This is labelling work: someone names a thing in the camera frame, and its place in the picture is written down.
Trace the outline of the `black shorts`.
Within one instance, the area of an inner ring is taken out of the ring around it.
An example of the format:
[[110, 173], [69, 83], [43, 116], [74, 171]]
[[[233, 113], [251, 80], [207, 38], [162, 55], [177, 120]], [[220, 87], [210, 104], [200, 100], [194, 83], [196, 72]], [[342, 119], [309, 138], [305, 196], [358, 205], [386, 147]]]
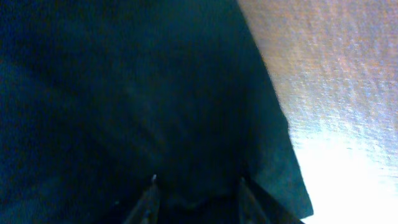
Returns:
[[1, 222], [313, 215], [272, 80], [237, 1], [2, 1]]

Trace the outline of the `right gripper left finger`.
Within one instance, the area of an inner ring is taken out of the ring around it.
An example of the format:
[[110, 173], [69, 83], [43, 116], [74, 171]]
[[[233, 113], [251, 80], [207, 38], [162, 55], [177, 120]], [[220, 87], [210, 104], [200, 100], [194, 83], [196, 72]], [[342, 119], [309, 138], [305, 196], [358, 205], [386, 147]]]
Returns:
[[160, 190], [157, 175], [151, 178], [150, 187], [145, 190], [123, 224], [157, 224], [160, 208]]

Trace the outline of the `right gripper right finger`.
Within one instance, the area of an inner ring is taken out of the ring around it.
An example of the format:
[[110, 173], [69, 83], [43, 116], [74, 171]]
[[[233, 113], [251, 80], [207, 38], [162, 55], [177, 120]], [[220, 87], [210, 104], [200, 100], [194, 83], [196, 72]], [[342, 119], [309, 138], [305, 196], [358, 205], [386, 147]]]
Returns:
[[238, 190], [240, 224], [304, 224], [255, 181], [241, 178]]

